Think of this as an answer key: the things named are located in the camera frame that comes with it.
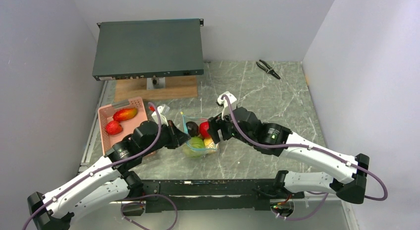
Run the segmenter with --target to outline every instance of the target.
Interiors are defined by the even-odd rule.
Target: black metal base
[[[242,209],[270,210],[271,199],[286,199],[289,193],[278,192],[275,198],[252,189],[274,192],[274,179],[142,180],[145,194],[159,193],[170,198],[178,210]],[[292,194],[302,199],[303,192]],[[146,213],[171,211],[163,198],[146,200]]]
[[[43,194],[35,192],[28,197],[29,213],[33,214],[43,203]],[[74,213],[68,213],[61,219],[51,217],[53,213],[45,208],[34,217],[34,223],[38,230],[68,230],[70,220]]]
[[[365,168],[366,170],[369,168],[368,156],[360,153],[355,157],[360,167]],[[348,184],[342,184],[334,179],[333,183],[330,184],[330,187],[336,192],[335,194],[340,199],[352,204],[363,204],[363,201],[365,200],[367,174],[357,170],[357,172],[353,174],[353,178],[354,180]]]

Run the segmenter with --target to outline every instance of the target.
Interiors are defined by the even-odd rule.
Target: black electronic device
[[[202,75],[203,22],[196,18],[99,23],[92,75],[96,80]]]

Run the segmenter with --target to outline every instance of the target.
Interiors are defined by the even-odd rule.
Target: gray marble surface
[[[197,98],[156,101],[167,104],[166,117],[182,129],[182,111],[191,117],[210,117],[221,112],[217,97],[229,91],[238,99],[238,106],[254,112],[264,122],[289,127],[302,137],[325,146],[314,106],[299,62],[269,62],[281,76],[277,80],[260,70],[255,61],[205,62],[205,73],[198,76]],[[106,103],[113,100],[115,81]],[[102,155],[98,136],[90,163]],[[181,149],[161,149],[147,157],[133,170],[141,179],[241,179],[273,178],[279,170],[313,172],[301,162],[261,154],[235,139],[222,141],[220,151],[203,158],[191,159]]]

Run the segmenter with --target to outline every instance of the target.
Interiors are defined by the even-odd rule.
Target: strawberry
[[[137,109],[121,109],[118,110],[116,113],[114,113],[114,120],[118,122],[126,121],[129,119],[134,118],[134,116],[137,114]]]
[[[106,125],[105,131],[110,135],[116,135],[122,132],[122,127],[119,122],[112,120]]]

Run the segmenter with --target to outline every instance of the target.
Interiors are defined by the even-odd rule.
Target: red fruit
[[[105,126],[105,131],[110,135],[116,135],[122,132],[122,127],[117,121],[112,120]]]
[[[210,137],[210,134],[207,132],[208,129],[209,129],[209,122],[205,121],[205,122],[202,122],[200,124],[199,130],[200,130],[200,134],[201,134],[201,136],[203,136],[203,138]]]
[[[129,119],[134,118],[134,116],[137,114],[137,109],[121,109],[118,110],[116,113],[114,113],[113,119],[118,122],[126,121]]]

